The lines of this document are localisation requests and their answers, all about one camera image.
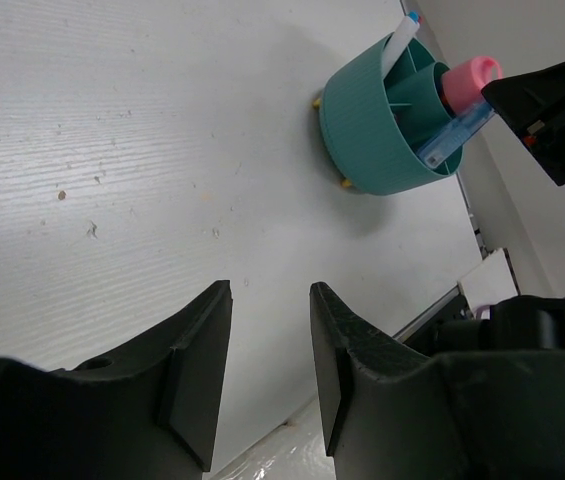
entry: table surface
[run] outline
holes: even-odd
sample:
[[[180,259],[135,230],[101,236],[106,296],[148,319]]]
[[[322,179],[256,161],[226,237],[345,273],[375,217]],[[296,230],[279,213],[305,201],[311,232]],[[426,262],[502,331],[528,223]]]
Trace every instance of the table surface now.
[[[0,0],[0,355],[72,368],[231,280],[214,469],[315,392],[309,286],[394,333],[480,262],[455,178],[345,191],[309,107],[397,0]]]

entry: pen holder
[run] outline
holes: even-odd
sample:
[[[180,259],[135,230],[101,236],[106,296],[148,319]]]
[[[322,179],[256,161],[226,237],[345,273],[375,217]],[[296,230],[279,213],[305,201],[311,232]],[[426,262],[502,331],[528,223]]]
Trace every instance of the pen holder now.
[[[430,67],[431,76],[416,76],[436,63],[417,40],[411,41],[383,82],[381,58],[388,38],[333,75],[320,102],[320,128],[329,155],[353,186],[373,195],[402,192],[446,178],[457,171],[462,160],[459,149],[431,170],[415,155],[413,148],[419,145],[409,144],[400,130],[401,119],[407,119],[405,132],[413,142],[418,138],[418,128],[435,132],[450,117],[437,94],[431,94],[435,91],[436,67]],[[407,88],[409,82],[413,88]],[[403,101],[387,96],[387,90],[391,92],[398,84],[399,92],[410,92],[401,97]],[[405,116],[411,108],[413,115]]]

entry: pen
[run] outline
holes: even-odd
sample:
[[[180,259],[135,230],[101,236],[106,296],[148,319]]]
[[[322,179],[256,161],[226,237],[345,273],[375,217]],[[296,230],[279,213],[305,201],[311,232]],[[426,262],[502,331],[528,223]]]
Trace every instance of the pen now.
[[[415,37],[419,28],[420,17],[417,13],[410,12],[402,19],[382,51],[382,79],[385,79],[389,74],[395,62],[398,61],[400,55],[404,53],[413,37]]]

